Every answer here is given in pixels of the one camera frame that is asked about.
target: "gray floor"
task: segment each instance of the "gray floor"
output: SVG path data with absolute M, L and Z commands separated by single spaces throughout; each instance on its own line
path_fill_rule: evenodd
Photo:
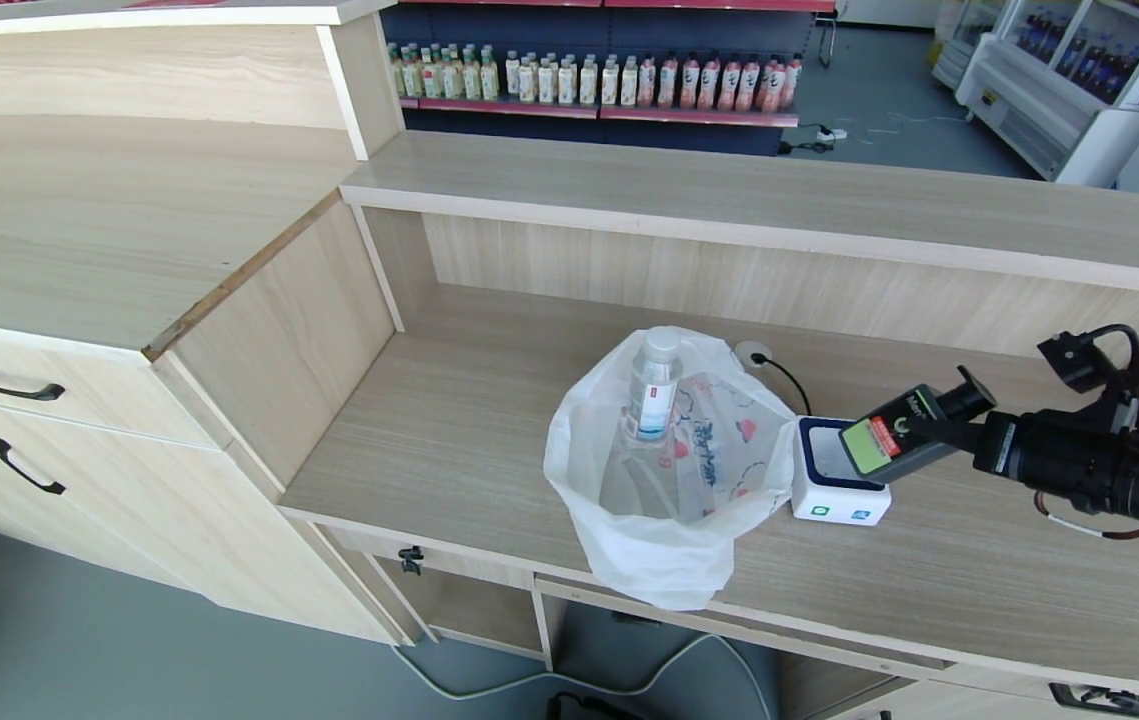
M 849 138 L 837 141 L 828 154 L 795 150 L 794 158 L 1039 178 L 980 120 L 957 122 L 966 111 L 926 64 L 933 41 L 931 33 L 842 27 L 831 66 L 825 68 L 816 56 L 816 31 L 795 112 L 802 123 L 844 128 Z M 904 122 L 891 113 L 934 120 Z M 793 145 L 812 142 L 816 132 L 817 128 L 794 129 L 782 133 L 782 139 Z
M 565 673 L 611 687 L 641 684 L 693 637 L 669 625 L 614 623 L 584 606 L 572 607 L 566 632 Z M 777 717 L 776 655 L 738 647 Z M 464 643 L 427 643 L 409 655 L 454 692 L 542 669 Z M 221 609 L 0 537 L 0 720 L 538 720 L 562 689 L 573 688 L 540 680 L 500 696 L 446 701 L 380 644 Z M 714 643 L 689 652 L 647 696 L 618 704 L 653 720 L 761 717 L 741 666 Z

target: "wooden countertop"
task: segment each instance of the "wooden countertop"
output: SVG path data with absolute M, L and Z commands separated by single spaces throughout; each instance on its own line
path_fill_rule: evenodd
M 39 0 L 0 5 L 0 35 L 65 28 L 342 24 L 395 0 L 221 0 L 220 3 L 129 8 L 138 0 Z
M 351 204 L 1139 291 L 1139 195 L 711 152 L 404 132 Z
M 338 129 L 0 117 L 0 328 L 140 350 L 354 166 Z
M 817 414 L 858 416 L 920 382 L 952 387 L 961 363 L 1005 410 L 1085 401 L 1040 360 L 510 292 L 437 293 L 392 337 L 287 488 L 286 514 L 592 582 L 542 477 L 547 424 L 600 357 L 654 324 L 765 342 Z M 797 406 L 778 375 L 760 373 Z M 893 493 L 879 527 L 777 512 L 739 539 L 734 578 L 711 608 L 1023 673 L 1139 680 L 1139 541 L 1058 527 L 1036 515 L 1026 488 L 968 469 L 961 456 Z

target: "black drawer handle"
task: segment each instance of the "black drawer handle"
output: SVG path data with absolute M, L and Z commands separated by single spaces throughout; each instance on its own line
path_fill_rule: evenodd
M 413 547 L 407 547 L 404 550 L 396 553 L 400 556 L 400 568 L 405 573 L 413 573 L 415 575 L 423 574 L 423 549 L 415 545 Z
M 49 493 L 50 496 L 62 496 L 63 492 L 66 492 L 67 488 L 63 486 L 62 483 L 49 483 L 47 484 L 47 486 L 42 486 L 42 484 L 35 482 L 35 478 L 24 473 L 24 471 L 22 471 L 19 466 L 13 464 L 13 460 L 8 459 L 8 455 L 10 453 L 11 450 L 13 445 L 0 439 L 0 459 L 1 463 L 10 466 L 10 471 L 15 471 L 15 473 L 22 475 L 22 478 L 26 480 L 26 482 L 33 484 L 33 486 L 43 489 L 43 491 Z
M 1139 717 L 1139 694 L 1131 692 L 1114 692 L 1111 688 L 1085 685 L 1085 692 L 1076 697 L 1071 685 L 1049 684 L 1049 693 L 1064 707 L 1092 710 L 1105 715 Z
M 57 400 L 58 396 L 62 396 L 63 392 L 67 392 L 67 388 L 60 386 L 58 383 L 49 383 L 35 392 L 22 392 L 19 388 L 0 387 L 1 395 L 24 396 L 26 400 Z

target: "red shelf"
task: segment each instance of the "red shelf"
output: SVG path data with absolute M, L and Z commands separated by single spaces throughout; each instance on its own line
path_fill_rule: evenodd
M 510 100 L 442 100 L 423 97 L 419 111 L 462 111 L 462 113 L 497 113 L 501 115 L 543 115 L 552 118 L 593 120 L 600 113 L 595 105 L 543 105 L 541 103 L 514 103 Z
M 833 13 L 835 0 L 605 0 L 606 8 L 693 8 L 700 10 L 775 10 Z
M 694 123 L 704 126 L 763 126 L 795 128 L 801 123 L 798 115 L 775 113 L 767 115 L 761 111 L 682 111 L 671 108 L 621 108 L 609 106 L 600 108 L 600 117 L 607 120 L 645 120 L 652 123 Z
M 401 3 L 551 5 L 557 8 L 600 8 L 603 0 L 400 0 Z

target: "white plastic bag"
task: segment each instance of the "white plastic bag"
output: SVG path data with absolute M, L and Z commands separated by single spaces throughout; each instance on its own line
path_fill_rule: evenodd
M 542 471 L 603 583 L 662 609 L 703 609 L 734 573 L 734 539 L 790 498 L 796 414 L 722 339 L 680 332 L 685 375 L 659 447 L 618 432 L 630 334 L 560 403 Z

